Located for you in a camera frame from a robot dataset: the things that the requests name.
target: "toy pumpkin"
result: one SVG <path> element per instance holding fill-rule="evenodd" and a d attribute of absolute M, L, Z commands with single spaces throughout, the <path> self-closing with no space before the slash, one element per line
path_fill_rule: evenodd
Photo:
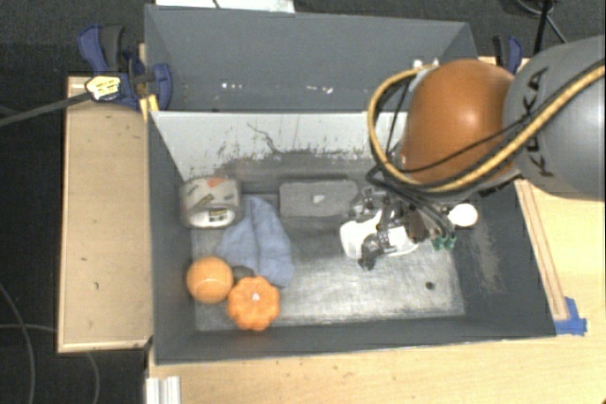
<path fill-rule="evenodd" d="M 260 332 L 279 312 L 280 294 L 262 276 L 242 278 L 227 296 L 227 314 L 242 330 Z"/>

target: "yellow cable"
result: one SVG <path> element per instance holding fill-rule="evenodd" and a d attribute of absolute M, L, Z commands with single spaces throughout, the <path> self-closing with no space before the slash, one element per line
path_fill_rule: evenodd
<path fill-rule="evenodd" d="M 419 70 L 410 70 L 403 71 L 395 76 L 384 81 L 379 88 L 375 91 L 374 95 L 370 99 L 368 104 L 368 132 L 370 135 L 370 144 L 372 148 L 375 150 L 379 161 L 382 163 L 383 167 L 396 179 L 406 184 L 412 185 L 421 185 L 422 183 L 415 181 L 404 175 L 401 171 L 395 168 L 388 160 L 387 155 L 383 152 L 381 148 L 381 144 L 377 138 L 377 133 L 375 133 L 374 128 L 374 116 L 377 108 L 377 103 L 379 99 L 383 96 L 384 91 L 396 84 L 397 82 L 402 81 L 405 78 L 415 75 Z M 452 190 L 456 190 L 461 188 L 466 184 L 471 184 L 482 176 L 489 173 L 492 169 L 498 167 L 502 164 L 507 158 L 514 153 L 517 149 L 519 149 L 532 135 L 534 135 L 538 130 L 540 130 L 546 123 L 549 121 L 568 101 L 570 101 L 574 96 L 576 96 L 580 91 L 585 89 L 590 84 L 594 83 L 598 79 L 604 77 L 604 65 L 601 65 L 579 78 L 577 81 L 572 83 L 568 88 L 566 88 L 557 98 L 551 101 L 544 110 L 534 119 L 532 122 L 528 124 L 520 133 L 518 133 L 507 145 L 505 145 L 502 149 L 500 149 L 497 153 L 495 153 L 489 160 L 487 160 L 484 164 L 471 171 L 470 173 L 443 185 L 438 185 L 432 188 L 426 189 L 428 192 L 449 192 Z"/>

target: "bin floor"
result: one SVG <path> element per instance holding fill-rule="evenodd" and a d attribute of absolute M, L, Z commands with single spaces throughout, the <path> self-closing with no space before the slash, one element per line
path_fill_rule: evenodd
<path fill-rule="evenodd" d="M 282 220 L 293 244 L 294 277 L 280 292 L 275 326 L 323 325 L 383 319 L 463 315 L 465 308 L 454 259 L 429 242 L 409 255 L 382 257 L 363 271 L 345 256 L 340 221 Z M 193 257 L 212 254 L 222 231 L 192 231 Z M 233 329 L 225 303 L 196 305 L 200 331 Z"/>

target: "blue towel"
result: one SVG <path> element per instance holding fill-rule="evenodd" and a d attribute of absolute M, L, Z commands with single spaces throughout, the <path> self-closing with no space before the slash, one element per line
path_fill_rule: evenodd
<path fill-rule="evenodd" d="M 294 273 L 291 240 L 275 208 L 255 196 L 242 202 L 242 220 L 225 230 L 215 254 L 231 266 L 245 266 L 286 288 Z"/>

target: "gray bin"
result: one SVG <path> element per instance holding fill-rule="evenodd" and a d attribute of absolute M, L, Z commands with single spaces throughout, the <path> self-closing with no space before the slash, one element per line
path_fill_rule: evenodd
<path fill-rule="evenodd" d="M 318 14 L 146 9 L 148 63 L 175 80 L 170 110 L 149 124 L 153 342 L 158 364 L 255 359 L 554 335 L 515 190 L 475 204 L 480 221 L 451 252 L 424 244 L 363 272 L 338 240 L 344 220 L 288 218 L 295 274 L 261 334 L 224 304 L 196 304 L 185 273 L 220 230 L 189 230 L 183 181 L 238 178 L 278 204 L 280 184 L 349 179 L 373 164 L 365 109 L 374 88 L 416 59 L 475 57 L 469 27 Z M 379 120 L 386 131 L 391 114 Z M 401 130 L 405 116 L 399 118 Z"/>

